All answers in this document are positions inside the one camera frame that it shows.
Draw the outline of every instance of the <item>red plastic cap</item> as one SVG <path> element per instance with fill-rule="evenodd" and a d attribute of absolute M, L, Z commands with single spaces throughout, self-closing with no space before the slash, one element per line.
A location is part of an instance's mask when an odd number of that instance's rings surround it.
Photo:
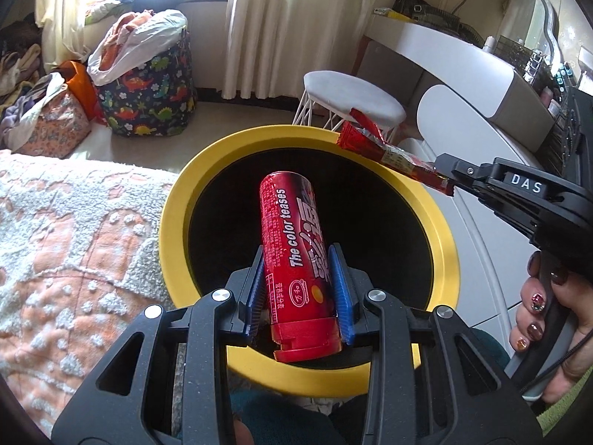
<path fill-rule="evenodd" d="M 272 324 L 272 339 L 280 344 L 274 358 L 282 363 L 307 361 L 342 351 L 335 317 Z"/>

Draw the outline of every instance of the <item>power cord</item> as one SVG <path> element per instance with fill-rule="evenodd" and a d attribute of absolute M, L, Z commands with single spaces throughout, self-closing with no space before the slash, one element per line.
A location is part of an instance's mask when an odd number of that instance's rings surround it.
<path fill-rule="evenodd" d="M 525 393 L 527 390 L 529 390 L 533 385 L 537 385 L 541 380 L 543 380 L 545 377 L 547 377 L 550 373 L 552 373 L 553 371 L 556 371 L 557 368 L 559 366 L 561 366 L 567 359 L 569 359 L 572 355 L 574 355 L 574 353 L 576 353 L 583 346 L 585 346 L 585 344 L 587 343 L 587 341 L 589 341 L 591 339 L 591 337 L 593 337 L 593 329 L 591 329 L 591 331 L 589 331 L 586 334 L 586 336 L 582 340 L 579 341 L 579 343 L 577 345 L 575 345 L 572 349 L 568 350 L 566 353 L 564 353 L 564 355 L 560 359 L 558 359 L 552 365 L 550 365 L 548 368 L 546 368 L 546 370 L 543 371 L 543 373 L 541 373 L 538 376 L 536 376 L 535 378 L 533 378 L 533 380 L 531 380 L 529 383 L 527 383 L 527 385 L 525 385 L 523 388 L 521 388 L 521 390 L 519 390 L 519 393 L 521 395 L 523 395 L 523 393 Z"/>

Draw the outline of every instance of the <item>dinosaur print fabric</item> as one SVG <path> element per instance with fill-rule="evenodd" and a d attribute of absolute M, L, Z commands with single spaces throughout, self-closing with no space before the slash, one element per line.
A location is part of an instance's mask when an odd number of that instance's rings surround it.
<path fill-rule="evenodd" d="M 195 108 L 187 30 L 179 43 L 98 87 L 99 104 L 114 133 L 172 136 L 183 132 Z"/>

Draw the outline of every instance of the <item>black gripper frame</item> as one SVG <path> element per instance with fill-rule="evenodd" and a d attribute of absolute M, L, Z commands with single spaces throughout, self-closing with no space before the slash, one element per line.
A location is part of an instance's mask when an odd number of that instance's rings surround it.
<path fill-rule="evenodd" d="M 355 305 L 354 346 L 372 347 L 362 445 L 542 442 L 536 416 L 452 309 L 411 309 L 389 293 L 373 301 L 368 275 L 331 247 Z M 411 343 L 422 361 L 416 372 Z"/>
<path fill-rule="evenodd" d="M 564 265 L 593 282 L 593 194 L 555 175 L 500 158 L 478 167 L 443 154 L 437 157 L 435 170 L 476 196 L 541 250 L 546 331 L 526 352 L 516 353 L 506 370 L 517 389 L 534 400 L 552 374 L 538 385 L 529 384 L 564 356 L 576 327 L 574 317 L 554 296 L 550 273 Z"/>

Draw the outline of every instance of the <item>red candy tube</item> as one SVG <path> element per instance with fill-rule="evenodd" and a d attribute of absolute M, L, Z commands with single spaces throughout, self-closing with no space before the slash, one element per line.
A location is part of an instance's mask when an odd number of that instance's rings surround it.
<path fill-rule="evenodd" d="M 262 239 L 272 339 L 277 361 L 290 363 L 342 350 L 315 197 L 294 172 L 260 184 Z"/>

